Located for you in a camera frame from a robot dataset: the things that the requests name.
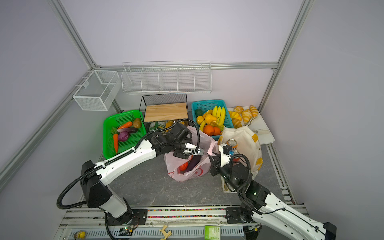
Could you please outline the dark purple eggplant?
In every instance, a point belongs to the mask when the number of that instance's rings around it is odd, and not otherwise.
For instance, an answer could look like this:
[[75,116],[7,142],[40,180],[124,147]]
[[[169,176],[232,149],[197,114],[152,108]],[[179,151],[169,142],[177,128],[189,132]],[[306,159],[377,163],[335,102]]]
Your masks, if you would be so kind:
[[192,171],[196,165],[201,161],[202,156],[200,155],[194,155],[191,160],[189,161],[189,165],[185,173]]

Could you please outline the red tomato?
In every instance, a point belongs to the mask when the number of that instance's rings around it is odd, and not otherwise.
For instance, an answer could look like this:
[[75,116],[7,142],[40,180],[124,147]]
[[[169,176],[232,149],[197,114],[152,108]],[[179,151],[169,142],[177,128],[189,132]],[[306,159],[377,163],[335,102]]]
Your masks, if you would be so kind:
[[184,172],[187,170],[188,165],[189,165],[189,162],[185,162],[184,164],[182,164],[181,166],[179,166],[179,171],[180,171],[181,173],[184,173]]

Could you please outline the cream canvas tote bag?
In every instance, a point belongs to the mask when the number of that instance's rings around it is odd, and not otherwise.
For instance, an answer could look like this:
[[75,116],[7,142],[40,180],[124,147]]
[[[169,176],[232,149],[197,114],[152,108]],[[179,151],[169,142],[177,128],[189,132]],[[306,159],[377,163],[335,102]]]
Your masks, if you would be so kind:
[[225,128],[222,136],[218,140],[218,145],[226,144],[229,139],[235,139],[238,146],[234,150],[237,150],[249,159],[252,180],[254,180],[263,165],[259,136],[247,126],[238,129]]

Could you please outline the pink plastic grocery bag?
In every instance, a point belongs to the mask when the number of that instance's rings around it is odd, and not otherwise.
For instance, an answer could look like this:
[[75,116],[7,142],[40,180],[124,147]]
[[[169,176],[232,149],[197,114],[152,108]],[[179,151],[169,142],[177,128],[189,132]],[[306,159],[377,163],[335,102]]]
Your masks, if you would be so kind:
[[168,176],[177,182],[198,178],[209,172],[211,162],[209,156],[218,153],[218,144],[211,136],[200,132],[200,148],[204,150],[202,156],[192,155],[187,159],[177,158],[173,153],[164,155]]

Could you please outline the red cola can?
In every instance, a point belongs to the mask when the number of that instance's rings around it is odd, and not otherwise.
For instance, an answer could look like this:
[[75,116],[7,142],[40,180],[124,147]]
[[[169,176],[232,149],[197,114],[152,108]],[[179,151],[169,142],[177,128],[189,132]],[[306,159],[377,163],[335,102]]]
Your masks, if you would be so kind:
[[239,154],[240,153],[237,150],[232,150],[231,151],[231,159],[232,159],[232,161],[234,161],[234,162],[240,161]]

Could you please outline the orange Fanta can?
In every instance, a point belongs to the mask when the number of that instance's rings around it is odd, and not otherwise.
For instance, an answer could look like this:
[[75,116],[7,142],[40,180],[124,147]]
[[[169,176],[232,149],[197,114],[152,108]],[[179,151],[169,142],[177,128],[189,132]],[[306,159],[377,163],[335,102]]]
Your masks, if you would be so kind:
[[233,149],[236,149],[238,146],[238,143],[235,139],[229,139],[227,141],[227,145],[231,146]]

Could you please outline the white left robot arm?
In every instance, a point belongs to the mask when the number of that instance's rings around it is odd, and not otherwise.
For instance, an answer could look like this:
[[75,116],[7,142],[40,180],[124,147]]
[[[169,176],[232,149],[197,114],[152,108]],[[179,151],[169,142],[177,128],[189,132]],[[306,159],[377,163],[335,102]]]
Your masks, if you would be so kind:
[[[197,140],[192,142],[192,131],[178,120],[174,125],[145,134],[138,143],[127,151],[108,160],[94,164],[87,161],[82,166],[82,174],[72,181],[58,196],[56,205],[61,210],[87,205],[98,208],[105,213],[107,224],[130,225],[134,218],[128,201],[119,197],[109,187],[116,178],[145,161],[170,152],[175,157],[186,159],[192,155],[201,155],[201,134],[198,125],[194,125]],[[65,205],[65,195],[77,183],[81,184],[85,200]]]

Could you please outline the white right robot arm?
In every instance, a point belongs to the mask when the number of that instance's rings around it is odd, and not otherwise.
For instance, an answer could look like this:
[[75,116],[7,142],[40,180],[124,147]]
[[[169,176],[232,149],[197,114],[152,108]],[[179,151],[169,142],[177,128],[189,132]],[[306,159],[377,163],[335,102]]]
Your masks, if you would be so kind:
[[269,189],[252,179],[251,163],[243,154],[234,154],[232,146],[222,144],[218,153],[209,155],[210,173],[220,175],[241,201],[237,213],[229,219],[267,226],[291,240],[334,240],[337,227],[315,221],[277,198]]

